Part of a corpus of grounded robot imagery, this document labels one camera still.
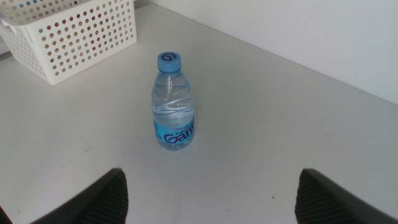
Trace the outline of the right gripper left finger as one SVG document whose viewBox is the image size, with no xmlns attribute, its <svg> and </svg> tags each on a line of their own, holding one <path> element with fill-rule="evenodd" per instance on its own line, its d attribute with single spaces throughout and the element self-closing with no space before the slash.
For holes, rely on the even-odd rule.
<svg viewBox="0 0 398 224">
<path fill-rule="evenodd" d="M 128 212 L 126 175 L 113 168 L 84 191 L 34 223 L 118 223 L 125 224 Z"/>
</svg>

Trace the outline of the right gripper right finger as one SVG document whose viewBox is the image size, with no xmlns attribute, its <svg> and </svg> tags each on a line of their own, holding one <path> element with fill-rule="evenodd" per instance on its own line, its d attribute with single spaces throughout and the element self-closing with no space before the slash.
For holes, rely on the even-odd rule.
<svg viewBox="0 0 398 224">
<path fill-rule="evenodd" d="M 345 190 L 315 169 L 299 177 L 295 216 L 298 223 L 391 223 L 397 219 Z"/>
</svg>

